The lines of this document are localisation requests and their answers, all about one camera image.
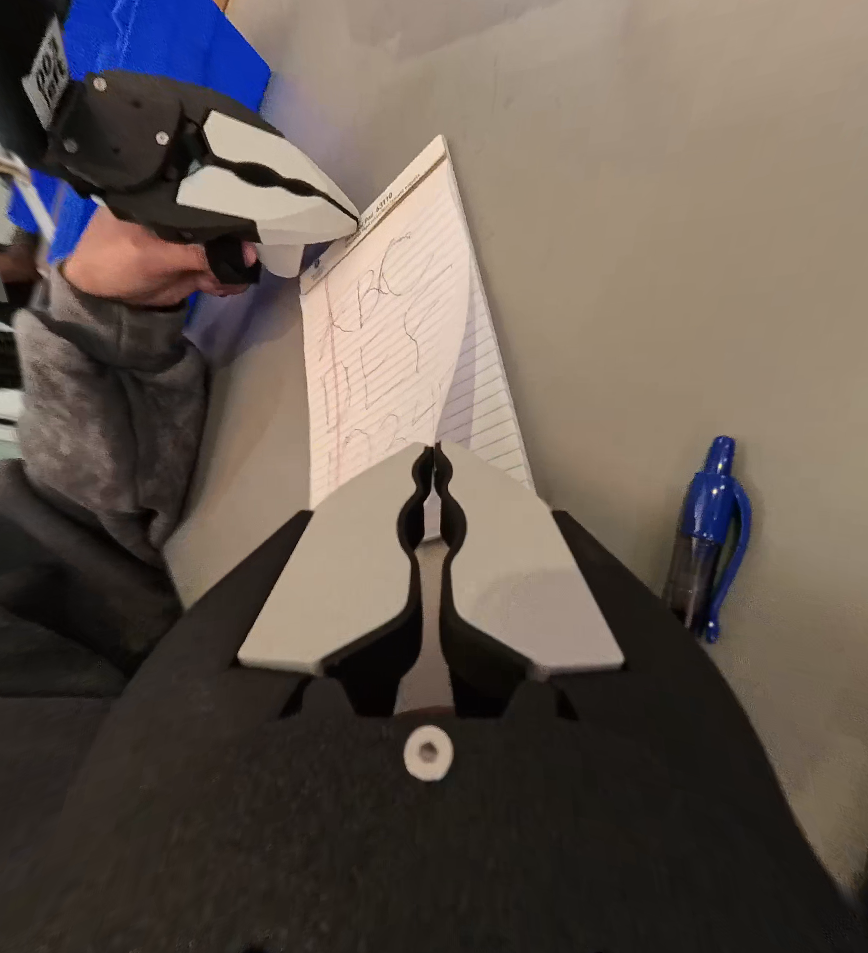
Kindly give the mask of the blue plastic bin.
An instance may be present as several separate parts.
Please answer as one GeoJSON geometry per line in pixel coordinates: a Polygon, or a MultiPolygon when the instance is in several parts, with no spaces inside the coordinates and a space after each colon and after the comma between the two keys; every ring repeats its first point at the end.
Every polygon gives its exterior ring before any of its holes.
{"type": "MultiPolygon", "coordinates": [[[[57,13],[73,78],[124,69],[163,75],[214,89],[258,112],[272,72],[212,1],[72,1],[57,13]]],[[[70,256],[96,205],[72,187],[28,167],[36,193],[55,222],[47,264],[70,256]]],[[[35,216],[13,186],[9,218],[24,232],[38,232],[35,216]]]]}

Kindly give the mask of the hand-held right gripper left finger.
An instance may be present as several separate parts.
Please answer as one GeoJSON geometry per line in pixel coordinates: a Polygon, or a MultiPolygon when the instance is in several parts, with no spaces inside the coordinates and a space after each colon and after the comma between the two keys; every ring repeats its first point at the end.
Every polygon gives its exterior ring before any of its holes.
{"type": "Polygon", "coordinates": [[[393,713],[423,646],[416,551],[434,462],[432,447],[409,444],[311,512],[237,652],[241,666],[330,678],[356,714],[393,713]]]}

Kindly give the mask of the person's left hand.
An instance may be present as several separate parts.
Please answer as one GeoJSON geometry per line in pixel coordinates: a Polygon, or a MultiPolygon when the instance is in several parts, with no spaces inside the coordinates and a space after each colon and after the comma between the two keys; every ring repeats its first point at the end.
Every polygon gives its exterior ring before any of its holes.
{"type": "Polygon", "coordinates": [[[142,309],[175,308],[197,292],[227,297],[249,287],[220,281],[201,244],[166,241],[102,206],[59,271],[80,292],[142,309]]]}

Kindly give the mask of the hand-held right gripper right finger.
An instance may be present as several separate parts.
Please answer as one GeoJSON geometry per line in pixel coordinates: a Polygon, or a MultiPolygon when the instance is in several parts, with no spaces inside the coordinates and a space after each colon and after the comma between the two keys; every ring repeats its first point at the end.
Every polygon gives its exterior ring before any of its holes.
{"type": "Polygon", "coordinates": [[[497,718],[524,682],[616,672],[626,659],[552,511],[461,445],[435,448],[440,650],[455,713],[497,718]]]}

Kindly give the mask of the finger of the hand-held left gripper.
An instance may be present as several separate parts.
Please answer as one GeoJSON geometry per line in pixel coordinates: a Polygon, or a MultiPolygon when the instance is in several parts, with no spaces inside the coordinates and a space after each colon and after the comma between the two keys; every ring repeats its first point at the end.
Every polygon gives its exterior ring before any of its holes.
{"type": "Polygon", "coordinates": [[[300,197],[322,197],[350,216],[360,213],[308,155],[266,123],[250,125],[213,111],[202,125],[213,164],[262,187],[279,186],[300,197]]]}
{"type": "Polygon", "coordinates": [[[261,265],[279,277],[296,277],[305,249],[356,232],[359,212],[315,165],[298,166],[287,179],[286,185],[254,185],[237,173],[208,166],[183,180],[177,202],[254,223],[261,265]]]}

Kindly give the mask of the white lined notepad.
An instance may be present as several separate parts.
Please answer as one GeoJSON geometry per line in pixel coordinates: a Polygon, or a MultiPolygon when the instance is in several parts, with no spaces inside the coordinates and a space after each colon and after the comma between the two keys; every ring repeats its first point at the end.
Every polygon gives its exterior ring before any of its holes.
{"type": "Polygon", "coordinates": [[[309,508],[447,440],[534,489],[447,141],[436,136],[300,277],[309,508]]]}

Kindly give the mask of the person's left forearm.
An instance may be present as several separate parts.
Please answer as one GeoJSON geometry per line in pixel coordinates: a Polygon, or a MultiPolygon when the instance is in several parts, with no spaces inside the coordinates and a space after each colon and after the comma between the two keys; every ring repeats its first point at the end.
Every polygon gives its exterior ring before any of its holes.
{"type": "Polygon", "coordinates": [[[55,268],[13,319],[18,438],[35,490],[156,567],[199,453],[208,371],[184,335],[189,302],[136,307],[76,289],[55,268]]]}

